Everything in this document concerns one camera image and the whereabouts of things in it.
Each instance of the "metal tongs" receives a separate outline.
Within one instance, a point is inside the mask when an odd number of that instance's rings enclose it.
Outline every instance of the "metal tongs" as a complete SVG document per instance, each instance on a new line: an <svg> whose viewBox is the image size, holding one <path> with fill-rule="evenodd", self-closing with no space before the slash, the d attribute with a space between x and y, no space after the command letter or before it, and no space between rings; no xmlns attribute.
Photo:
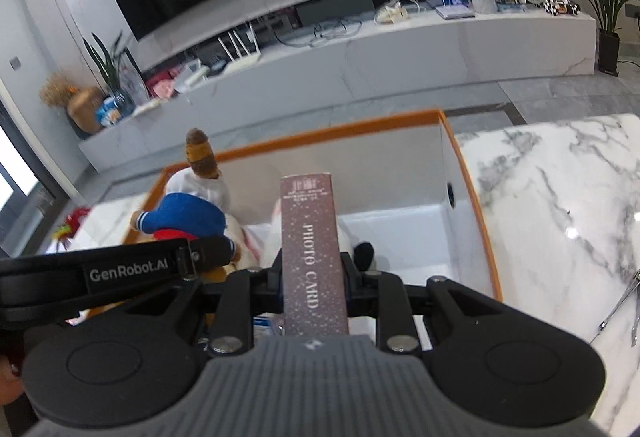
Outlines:
<svg viewBox="0 0 640 437"><path fill-rule="evenodd" d="M593 340L590 341L589 343L590 345L595 341L595 339L598 336L600 336L600 334L602 334L602 331L607 327L607 324L609 324L609 322L611 321L613 316L616 314L616 312L618 312L618 309L620 309L620 306L622 306L622 304L625 303L626 299L629 298L629 296L631 296L635 292L636 293L636 318L634 319L634 325L633 325L633 328L631 329L631 346L632 347L636 346L636 343L638 343L638 324L640 323L640 287L639 286L640 286L640 269L636 271L636 273L634 274L628 287L626 287L624 294L622 295L622 297L620 297L620 300L618 301L618 303L616 303L616 306L613 308L613 311L611 311L609 316L605 318L604 322L598 325L598 332L593 337Z"/></svg>

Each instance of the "red cloth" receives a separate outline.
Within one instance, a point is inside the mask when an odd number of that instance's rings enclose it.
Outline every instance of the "red cloth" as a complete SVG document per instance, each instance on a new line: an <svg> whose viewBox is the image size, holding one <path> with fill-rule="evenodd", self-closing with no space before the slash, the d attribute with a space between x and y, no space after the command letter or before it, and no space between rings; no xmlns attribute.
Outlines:
<svg viewBox="0 0 640 437"><path fill-rule="evenodd" d="M198 237L194 237L184 231L180 231L180 229L158 229L154 233L154 238L156 240L172 240L172 239L187 239L187 240L196 240Z"/></svg>

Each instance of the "screw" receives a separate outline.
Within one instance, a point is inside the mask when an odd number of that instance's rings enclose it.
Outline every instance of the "screw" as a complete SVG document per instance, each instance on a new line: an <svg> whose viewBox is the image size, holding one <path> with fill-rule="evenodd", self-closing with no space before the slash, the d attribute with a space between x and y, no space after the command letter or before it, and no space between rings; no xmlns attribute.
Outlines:
<svg viewBox="0 0 640 437"><path fill-rule="evenodd" d="M398 354L413 352L417 349L418 344L419 343L417 339L406 334L391 336L386 341L386 346L389 347L392 351L397 352Z"/></svg>
<svg viewBox="0 0 640 437"><path fill-rule="evenodd" d="M211 340L209 348L216 354L233 354L242 348L242 340L235 336L221 336Z"/></svg>

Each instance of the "stuffed animal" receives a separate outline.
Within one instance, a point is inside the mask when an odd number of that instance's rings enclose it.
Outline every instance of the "stuffed animal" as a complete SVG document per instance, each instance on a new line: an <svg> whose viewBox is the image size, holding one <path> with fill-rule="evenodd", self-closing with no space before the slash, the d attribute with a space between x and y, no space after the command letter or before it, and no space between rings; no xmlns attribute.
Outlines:
<svg viewBox="0 0 640 437"><path fill-rule="evenodd" d="M225 271L214 270L203 276L207 281L220 281L231 271L254 267L257 260L244 243L242 228L226 214L229 190L206 134L197 128L190 130L185 151L189 167L167 181L164 197L155 210L133 213L131 226L153 235L155 240L195 240L224 235L234 253L232 265Z"/></svg>

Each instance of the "black plant pot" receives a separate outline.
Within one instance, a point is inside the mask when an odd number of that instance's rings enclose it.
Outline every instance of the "black plant pot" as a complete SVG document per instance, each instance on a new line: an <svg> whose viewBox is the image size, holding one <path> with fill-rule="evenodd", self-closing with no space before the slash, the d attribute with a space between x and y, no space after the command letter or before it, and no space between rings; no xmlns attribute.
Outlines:
<svg viewBox="0 0 640 437"><path fill-rule="evenodd" d="M607 32L601 29L599 43L598 69L606 74L618 76L620 37L615 32Z"/></svg>

